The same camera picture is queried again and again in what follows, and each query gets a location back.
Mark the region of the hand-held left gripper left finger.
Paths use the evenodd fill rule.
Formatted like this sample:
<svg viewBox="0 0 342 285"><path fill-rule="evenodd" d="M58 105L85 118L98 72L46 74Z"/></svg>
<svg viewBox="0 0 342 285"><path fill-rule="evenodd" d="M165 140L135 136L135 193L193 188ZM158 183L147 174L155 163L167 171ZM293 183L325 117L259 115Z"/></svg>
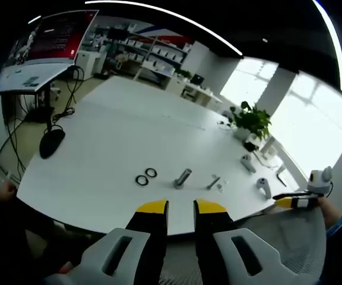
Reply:
<svg viewBox="0 0 342 285"><path fill-rule="evenodd" d="M158 284L166 255L169 202L138 207L126 228L115 228L88 247L67 273L43 284Z"/></svg>

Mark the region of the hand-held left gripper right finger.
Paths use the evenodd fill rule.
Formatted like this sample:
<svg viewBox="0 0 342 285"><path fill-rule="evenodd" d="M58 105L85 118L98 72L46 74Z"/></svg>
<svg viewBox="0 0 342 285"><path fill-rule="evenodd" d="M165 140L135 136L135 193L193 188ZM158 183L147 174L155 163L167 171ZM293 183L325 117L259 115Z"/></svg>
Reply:
<svg viewBox="0 0 342 285"><path fill-rule="evenodd" d="M194 201L195 251L204 284L318 284L322 214L297 208L233 221L218 203Z"/></svg>

